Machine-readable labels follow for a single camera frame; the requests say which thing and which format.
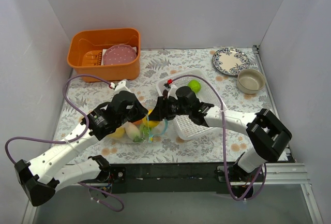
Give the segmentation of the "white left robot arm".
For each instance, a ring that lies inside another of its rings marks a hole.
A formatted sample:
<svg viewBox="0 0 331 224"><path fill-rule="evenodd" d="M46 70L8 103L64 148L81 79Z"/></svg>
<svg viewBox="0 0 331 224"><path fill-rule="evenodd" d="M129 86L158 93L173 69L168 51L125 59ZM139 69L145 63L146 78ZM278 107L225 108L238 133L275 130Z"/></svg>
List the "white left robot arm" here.
<svg viewBox="0 0 331 224"><path fill-rule="evenodd" d="M136 122L147 113L135 94L121 91L112 101L100 104L82 119L66 137L68 142L54 146L30 161L19 160L14 168L31 204L40 206L57 191L81 181L108 181L111 166L101 155L88 157L85 162L75 165L69 165L69 162L123 124Z"/></svg>

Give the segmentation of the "yellow lemon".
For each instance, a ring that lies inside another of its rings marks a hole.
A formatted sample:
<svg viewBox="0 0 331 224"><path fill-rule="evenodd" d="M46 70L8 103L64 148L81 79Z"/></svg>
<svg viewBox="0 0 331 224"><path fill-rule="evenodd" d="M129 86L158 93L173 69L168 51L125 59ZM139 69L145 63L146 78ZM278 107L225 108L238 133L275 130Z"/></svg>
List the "yellow lemon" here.
<svg viewBox="0 0 331 224"><path fill-rule="evenodd" d="M155 128L160 124L160 122L159 121L148 121L147 119L144 119L143 124L148 128Z"/></svg>

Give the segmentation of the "white radish with leaves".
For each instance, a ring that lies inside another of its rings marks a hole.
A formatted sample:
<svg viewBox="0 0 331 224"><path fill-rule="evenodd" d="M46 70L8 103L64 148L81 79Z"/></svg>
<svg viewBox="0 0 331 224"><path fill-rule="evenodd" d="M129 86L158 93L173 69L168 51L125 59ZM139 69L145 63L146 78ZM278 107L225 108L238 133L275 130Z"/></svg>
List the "white radish with leaves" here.
<svg viewBox="0 0 331 224"><path fill-rule="evenodd" d="M125 132L129 139L133 142L143 142L143 137L140 133L140 130L133 123L127 123L127 125L125 126Z"/></svg>

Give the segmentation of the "clear zip top bag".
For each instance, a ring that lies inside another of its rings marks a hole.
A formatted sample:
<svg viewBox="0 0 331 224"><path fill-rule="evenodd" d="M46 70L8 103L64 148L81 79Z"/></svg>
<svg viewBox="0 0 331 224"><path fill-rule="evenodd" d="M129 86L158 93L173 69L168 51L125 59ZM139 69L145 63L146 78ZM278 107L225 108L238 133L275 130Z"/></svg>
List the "clear zip top bag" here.
<svg viewBox="0 0 331 224"><path fill-rule="evenodd" d="M117 128L114 133L109 134L106 137L115 140L127 139L135 143L152 143L158 137L164 135L168 128L168 121L152 121L149 117L151 112L152 108L149 108L147 116L134 123L125 123Z"/></svg>

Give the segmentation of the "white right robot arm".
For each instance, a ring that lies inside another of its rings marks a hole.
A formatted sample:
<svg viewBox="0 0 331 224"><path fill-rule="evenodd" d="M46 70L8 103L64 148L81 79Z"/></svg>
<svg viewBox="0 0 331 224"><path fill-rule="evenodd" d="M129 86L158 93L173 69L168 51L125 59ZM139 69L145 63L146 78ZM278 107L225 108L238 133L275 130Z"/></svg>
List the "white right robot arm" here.
<svg viewBox="0 0 331 224"><path fill-rule="evenodd" d="M188 86L175 91L175 96L158 97L148 118L151 121L172 120L186 115L199 126L222 128L247 135L253 145L230 167L230 175L246 181L253 171L266 162L277 162L292 139L291 132L269 109L257 113L225 110L224 106L199 101Z"/></svg>

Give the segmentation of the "green avocado half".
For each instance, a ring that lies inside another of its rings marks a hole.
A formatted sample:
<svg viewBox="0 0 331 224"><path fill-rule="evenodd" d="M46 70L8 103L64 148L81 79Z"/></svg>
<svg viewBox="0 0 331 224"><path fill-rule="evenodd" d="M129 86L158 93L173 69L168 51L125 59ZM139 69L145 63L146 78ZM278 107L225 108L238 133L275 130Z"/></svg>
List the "green avocado half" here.
<svg viewBox="0 0 331 224"><path fill-rule="evenodd" d="M146 127L144 124L141 124L139 127L141 137L143 139L147 139L149 137L150 129Z"/></svg>

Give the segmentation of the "bumpy green lime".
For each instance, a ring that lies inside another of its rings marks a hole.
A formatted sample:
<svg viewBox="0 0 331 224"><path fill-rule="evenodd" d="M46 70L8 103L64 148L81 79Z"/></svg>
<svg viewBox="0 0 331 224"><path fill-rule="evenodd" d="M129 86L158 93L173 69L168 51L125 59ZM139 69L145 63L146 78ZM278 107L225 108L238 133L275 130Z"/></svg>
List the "bumpy green lime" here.
<svg viewBox="0 0 331 224"><path fill-rule="evenodd" d="M201 90L201 84L197 80L191 80L188 83L188 87L194 92L198 93Z"/></svg>

